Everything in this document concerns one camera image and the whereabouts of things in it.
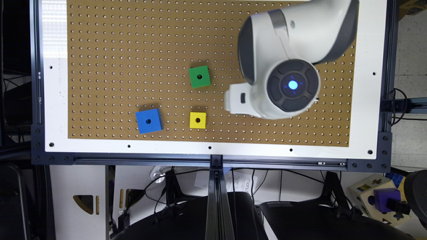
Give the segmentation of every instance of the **green block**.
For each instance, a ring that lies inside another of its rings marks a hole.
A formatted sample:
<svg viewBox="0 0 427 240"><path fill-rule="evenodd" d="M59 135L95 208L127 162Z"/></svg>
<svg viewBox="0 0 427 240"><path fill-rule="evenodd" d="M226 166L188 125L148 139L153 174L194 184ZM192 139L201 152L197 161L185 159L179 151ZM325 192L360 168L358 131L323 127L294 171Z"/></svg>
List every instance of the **green block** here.
<svg viewBox="0 0 427 240"><path fill-rule="evenodd" d="M211 85L211 79L209 78L209 71L207 70L207 66L193 67L188 69L188 72L191 86L193 88Z"/></svg>

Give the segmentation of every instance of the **black extrusion frame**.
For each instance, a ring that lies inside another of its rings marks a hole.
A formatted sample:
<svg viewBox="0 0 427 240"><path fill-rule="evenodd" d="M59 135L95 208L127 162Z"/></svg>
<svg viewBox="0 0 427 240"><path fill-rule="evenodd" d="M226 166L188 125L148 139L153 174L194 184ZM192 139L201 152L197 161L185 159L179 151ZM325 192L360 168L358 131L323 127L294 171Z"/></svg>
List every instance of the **black extrusion frame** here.
<svg viewBox="0 0 427 240"><path fill-rule="evenodd" d="M205 240L234 240L222 155L211 155Z"/></svg>
<svg viewBox="0 0 427 240"><path fill-rule="evenodd" d="M209 167L211 155L139 153L52 153L45 151L43 48L41 46L41 0L31 0L31 65L33 81L33 125L31 161L36 165L181 165ZM398 31L398 2L388 0L381 100L392 99ZM225 167L311 169L355 172L390 172L391 112L379 112L378 146L375 159L317 159L303 157L222 156Z"/></svg>

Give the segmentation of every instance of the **black bracket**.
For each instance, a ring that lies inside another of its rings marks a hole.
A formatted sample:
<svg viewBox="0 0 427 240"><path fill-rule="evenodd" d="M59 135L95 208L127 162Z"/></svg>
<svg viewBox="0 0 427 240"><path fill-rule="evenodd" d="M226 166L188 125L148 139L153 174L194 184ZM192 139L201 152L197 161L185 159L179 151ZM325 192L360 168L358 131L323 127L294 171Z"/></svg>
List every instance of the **black bracket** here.
<svg viewBox="0 0 427 240"><path fill-rule="evenodd" d="M338 206L341 206L343 209L350 210L347 204L346 195L342 190L342 186L340 183L340 179L336 173L328 171L326 173L325 183L323 185L322 194L317 199L310 199L307 201L303 201L301 203L315 203L316 205L325 204L330 207L333 207L333 203L331 202L332 193L335 195L336 203Z"/></svg>
<svg viewBox="0 0 427 240"><path fill-rule="evenodd" d="M427 97L411 99L383 100L380 104L383 113L427 113Z"/></svg>
<svg viewBox="0 0 427 240"><path fill-rule="evenodd" d="M44 124L32 125L31 163L34 165L72 165L74 163L74 153L46 152Z"/></svg>
<svg viewBox="0 0 427 240"><path fill-rule="evenodd" d="M392 162L392 133L379 132L376 159L349 159L348 171L368 173L389 173Z"/></svg>
<svg viewBox="0 0 427 240"><path fill-rule="evenodd" d="M222 155L211 155L207 190L206 240L234 240Z"/></svg>
<svg viewBox="0 0 427 240"><path fill-rule="evenodd" d="M199 198L198 196L186 195L179 186L174 170L169 170L165 174L166 205L170 206L181 201L190 201Z"/></svg>

